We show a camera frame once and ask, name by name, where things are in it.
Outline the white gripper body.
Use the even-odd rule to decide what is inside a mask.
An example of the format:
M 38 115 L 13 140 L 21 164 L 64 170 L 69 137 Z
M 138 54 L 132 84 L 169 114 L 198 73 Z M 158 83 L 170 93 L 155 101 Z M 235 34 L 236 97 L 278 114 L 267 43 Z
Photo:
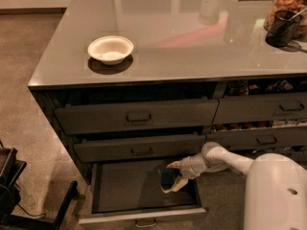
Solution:
M 205 161 L 200 153 L 183 158 L 179 166 L 180 173 L 188 178 L 195 179 L 207 171 Z

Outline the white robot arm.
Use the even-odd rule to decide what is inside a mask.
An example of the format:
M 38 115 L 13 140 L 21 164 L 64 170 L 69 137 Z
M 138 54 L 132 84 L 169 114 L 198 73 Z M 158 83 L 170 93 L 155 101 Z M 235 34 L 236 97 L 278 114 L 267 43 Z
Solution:
M 307 170 L 277 153 L 255 159 L 215 142 L 167 165 L 179 171 L 166 194 L 177 192 L 202 173 L 230 169 L 246 179 L 244 230 L 307 230 Z

